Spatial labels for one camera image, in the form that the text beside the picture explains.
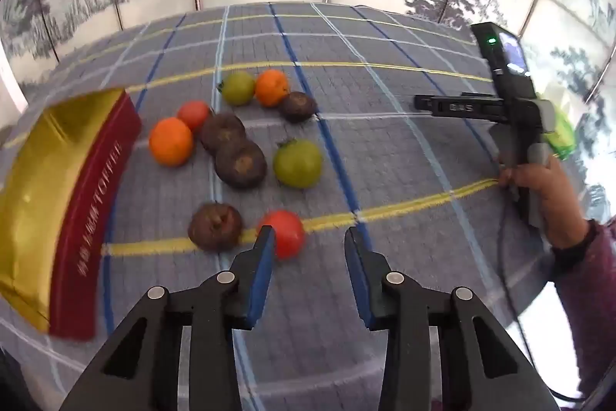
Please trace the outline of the purple sleeve forearm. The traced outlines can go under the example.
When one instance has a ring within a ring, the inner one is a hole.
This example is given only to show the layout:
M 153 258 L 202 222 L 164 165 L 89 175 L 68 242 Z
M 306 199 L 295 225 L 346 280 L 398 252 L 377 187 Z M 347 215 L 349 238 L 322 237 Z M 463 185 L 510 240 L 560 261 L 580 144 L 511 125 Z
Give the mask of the purple sleeve forearm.
M 615 360 L 615 222 L 591 220 L 581 243 L 553 254 L 553 281 L 570 324 L 579 391 L 588 395 Z

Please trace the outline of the person's right hand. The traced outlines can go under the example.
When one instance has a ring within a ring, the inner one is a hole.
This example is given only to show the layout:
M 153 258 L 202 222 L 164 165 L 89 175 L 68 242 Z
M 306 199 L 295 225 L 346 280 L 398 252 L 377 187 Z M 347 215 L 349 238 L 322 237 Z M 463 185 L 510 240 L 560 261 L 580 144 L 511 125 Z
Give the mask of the person's right hand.
M 584 218 L 571 182 L 559 159 L 551 155 L 546 165 L 502 167 L 499 184 L 515 185 L 536 195 L 548 242 L 554 248 L 571 248 L 585 239 L 590 222 Z

